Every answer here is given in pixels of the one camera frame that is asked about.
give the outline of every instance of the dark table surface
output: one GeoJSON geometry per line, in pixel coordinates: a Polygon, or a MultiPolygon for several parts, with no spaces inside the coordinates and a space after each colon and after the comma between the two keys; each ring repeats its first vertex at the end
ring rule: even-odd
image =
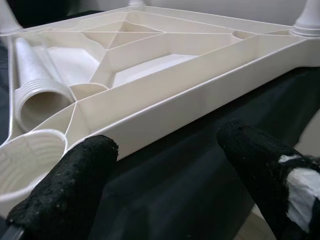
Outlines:
{"type": "MultiPolygon", "coordinates": [[[[253,201],[217,144],[219,126],[241,119],[294,146],[320,107],[319,80],[320,67],[294,69],[117,162],[89,239],[233,239],[253,201]]],[[[8,126],[0,45],[1,142],[8,126]]],[[[0,236],[5,230],[0,219],[0,236]]]]}

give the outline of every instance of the white wall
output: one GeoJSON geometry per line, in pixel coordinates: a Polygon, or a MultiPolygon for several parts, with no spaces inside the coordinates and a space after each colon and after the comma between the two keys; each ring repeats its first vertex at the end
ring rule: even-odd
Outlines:
{"type": "MultiPolygon", "coordinates": [[[[80,0],[80,12],[123,8],[129,0],[80,0]]],[[[154,7],[181,9],[275,24],[293,25],[306,0],[145,0],[154,7]]]]}

